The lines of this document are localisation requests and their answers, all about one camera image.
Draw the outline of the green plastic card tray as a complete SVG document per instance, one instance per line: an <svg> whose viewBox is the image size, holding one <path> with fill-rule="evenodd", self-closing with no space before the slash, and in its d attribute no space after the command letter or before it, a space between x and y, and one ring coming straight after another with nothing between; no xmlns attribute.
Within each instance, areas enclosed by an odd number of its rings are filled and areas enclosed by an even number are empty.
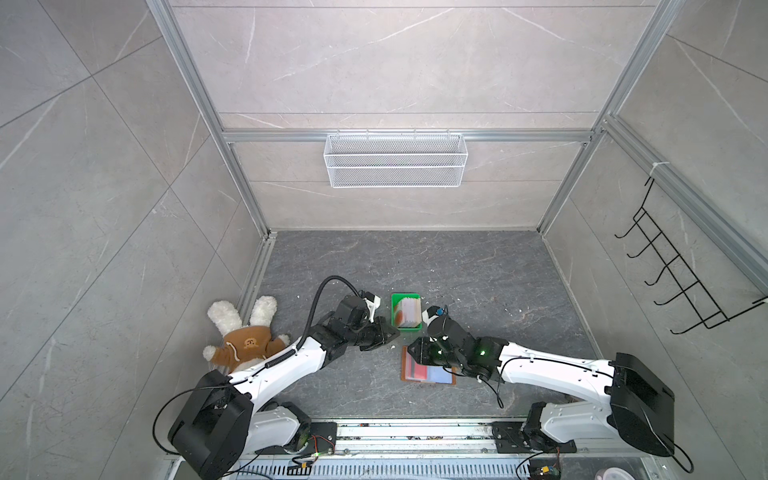
<svg viewBox="0 0 768 480"><path fill-rule="evenodd" d="M391 294L391 324L401 331L422 328L421 296L416 293Z"/></svg>

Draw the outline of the brown leather card holder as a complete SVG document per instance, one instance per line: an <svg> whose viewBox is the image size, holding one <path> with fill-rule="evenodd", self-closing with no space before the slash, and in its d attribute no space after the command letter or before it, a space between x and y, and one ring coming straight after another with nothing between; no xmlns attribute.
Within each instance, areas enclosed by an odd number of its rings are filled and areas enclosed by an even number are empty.
<svg viewBox="0 0 768 480"><path fill-rule="evenodd" d="M417 363L407 348L402 349L401 380L405 382L455 385L456 377L452 372L439 366L426 366Z"/></svg>

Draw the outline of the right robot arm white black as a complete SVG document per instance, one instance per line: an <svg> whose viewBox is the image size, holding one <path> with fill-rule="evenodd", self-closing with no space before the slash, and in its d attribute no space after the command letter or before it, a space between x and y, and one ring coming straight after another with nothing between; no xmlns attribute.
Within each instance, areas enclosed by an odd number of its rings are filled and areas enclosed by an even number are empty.
<svg viewBox="0 0 768 480"><path fill-rule="evenodd" d="M503 383L526 384L574 397L572 403L531 406L520 428L529 448L552 451L578 440L622 440L650 455L674 455L674 393L637 357L566 357L498 337L475 337L442 308L431 307L423 317L425 335L407 348L418 364L493 390Z"/></svg>

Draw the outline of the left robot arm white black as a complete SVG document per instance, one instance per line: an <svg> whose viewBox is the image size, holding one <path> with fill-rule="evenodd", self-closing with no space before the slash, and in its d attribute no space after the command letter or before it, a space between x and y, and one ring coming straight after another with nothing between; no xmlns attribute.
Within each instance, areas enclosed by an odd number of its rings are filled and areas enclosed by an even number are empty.
<svg viewBox="0 0 768 480"><path fill-rule="evenodd" d="M191 389L169 430L170 444L202 479L222 478L244 453L299 449L309 419L292 404L272 407L270 401L348 347L370 351L396 338L398 330L376 313L380 304L370 292L348 295L306 336L290 342L271 330L274 297L258 298L248 322L231 303L215 302L208 317L222 342L204 350L215 368Z"/></svg>

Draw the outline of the stack of credit cards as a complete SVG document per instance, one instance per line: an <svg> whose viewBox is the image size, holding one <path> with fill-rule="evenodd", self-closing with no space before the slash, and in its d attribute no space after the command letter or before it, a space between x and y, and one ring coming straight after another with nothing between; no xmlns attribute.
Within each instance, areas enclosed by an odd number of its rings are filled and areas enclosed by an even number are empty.
<svg viewBox="0 0 768 480"><path fill-rule="evenodd" d="M403 297L395 307L394 324L398 328L417 328L421 324L421 299Z"/></svg>

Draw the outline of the white brown plush toy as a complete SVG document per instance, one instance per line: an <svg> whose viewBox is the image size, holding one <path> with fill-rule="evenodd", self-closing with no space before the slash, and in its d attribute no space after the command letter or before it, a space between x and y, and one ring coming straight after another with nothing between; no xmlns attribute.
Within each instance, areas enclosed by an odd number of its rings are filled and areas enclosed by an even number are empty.
<svg viewBox="0 0 768 480"><path fill-rule="evenodd" d="M281 352L290 345L290 337L273 334L271 324L276 312L277 300L273 296L262 296L256 300L248 322L242 321L231 302L214 302L207 315L222 340L219 346L206 346L202 351L203 358L234 373Z"/></svg>

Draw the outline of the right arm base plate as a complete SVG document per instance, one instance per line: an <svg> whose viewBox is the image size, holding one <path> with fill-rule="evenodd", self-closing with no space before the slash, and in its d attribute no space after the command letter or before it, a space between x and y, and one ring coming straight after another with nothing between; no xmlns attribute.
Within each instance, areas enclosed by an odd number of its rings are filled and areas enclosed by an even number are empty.
<svg viewBox="0 0 768 480"><path fill-rule="evenodd" d="M541 433L530 433L520 421L496 421L490 424L491 436L498 454L517 453L576 453L573 440L557 443Z"/></svg>

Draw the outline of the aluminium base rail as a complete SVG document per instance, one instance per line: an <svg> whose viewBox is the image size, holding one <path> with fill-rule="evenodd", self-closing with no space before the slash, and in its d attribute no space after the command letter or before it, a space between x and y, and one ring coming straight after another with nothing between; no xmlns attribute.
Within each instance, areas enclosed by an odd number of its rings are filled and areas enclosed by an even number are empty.
<svg viewBox="0 0 768 480"><path fill-rule="evenodd" d="M611 440L576 453L498 454L494 418L321 419L338 424L335 451L243 455L229 479L671 479L662 460Z"/></svg>

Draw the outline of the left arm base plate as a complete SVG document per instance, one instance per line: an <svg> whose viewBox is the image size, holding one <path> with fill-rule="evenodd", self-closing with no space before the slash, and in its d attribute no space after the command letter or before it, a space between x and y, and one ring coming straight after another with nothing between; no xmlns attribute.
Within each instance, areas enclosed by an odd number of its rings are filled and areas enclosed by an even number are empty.
<svg viewBox="0 0 768 480"><path fill-rule="evenodd" d="M336 422L313 422L299 429L293 439L284 446L271 446L261 451L266 455L310 456L331 454L335 451L338 424Z"/></svg>

